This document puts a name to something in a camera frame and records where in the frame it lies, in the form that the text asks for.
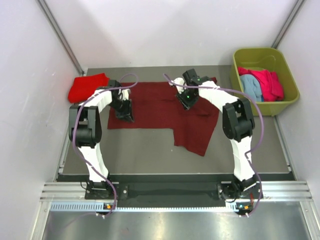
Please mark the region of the dark red t-shirt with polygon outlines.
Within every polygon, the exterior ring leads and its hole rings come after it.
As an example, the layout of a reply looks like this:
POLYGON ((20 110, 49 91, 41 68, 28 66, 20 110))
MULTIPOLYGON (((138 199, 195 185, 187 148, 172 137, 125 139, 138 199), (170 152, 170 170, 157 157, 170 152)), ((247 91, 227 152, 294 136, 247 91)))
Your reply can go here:
POLYGON ((199 98, 185 110, 176 97, 177 90, 168 82, 140 82, 131 89, 134 121, 116 118, 110 109, 107 128, 171 129, 174 145, 204 156, 218 122, 220 111, 208 100, 199 98))

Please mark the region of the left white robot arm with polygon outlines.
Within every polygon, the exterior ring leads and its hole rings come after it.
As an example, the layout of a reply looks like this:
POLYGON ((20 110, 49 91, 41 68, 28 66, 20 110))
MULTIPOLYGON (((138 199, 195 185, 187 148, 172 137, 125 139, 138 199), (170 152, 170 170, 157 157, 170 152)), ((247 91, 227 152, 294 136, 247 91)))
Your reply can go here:
POLYGON ((86 180, 86 199, 108 199, 115 196, 115 187, 105 166, 100 141, 102 124, 100 113, 109 106, 117 119, 134 122, 130 86, 110 80, 98 87, 83 103, 69 108, 68 135, 74 151, 84 160, 89 177, 86 180))

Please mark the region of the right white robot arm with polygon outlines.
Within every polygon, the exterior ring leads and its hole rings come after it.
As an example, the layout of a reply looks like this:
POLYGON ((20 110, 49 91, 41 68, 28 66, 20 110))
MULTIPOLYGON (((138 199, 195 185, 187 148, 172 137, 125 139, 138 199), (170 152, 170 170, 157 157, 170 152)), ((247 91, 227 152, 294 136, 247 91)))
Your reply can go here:
POLYGON ((203 98, 221 112, 222 130, 231 142, 234 170, 231 185, 222 188, 220 194, 230 203, 245 198, 258 181, 251 157, 255 121, 250 99, 234 96, 233 90, 218 86, 207 76, 199 77, 194 69, 170 81, 170 85, 176 87, 176 97, 185 110, 203 98))

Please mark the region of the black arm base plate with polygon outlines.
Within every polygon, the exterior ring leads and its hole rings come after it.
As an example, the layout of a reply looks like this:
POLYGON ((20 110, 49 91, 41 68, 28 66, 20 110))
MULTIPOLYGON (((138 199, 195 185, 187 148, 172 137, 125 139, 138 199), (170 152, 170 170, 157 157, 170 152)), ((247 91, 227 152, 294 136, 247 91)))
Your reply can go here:
POLYGON ((174 182, 174 183, 118 183, 114 185, 117 200, 131 200, 138 197, 202 197, 214 201, 257 199, 262 190, 260 184, 240 191, 231 182, 174 182))

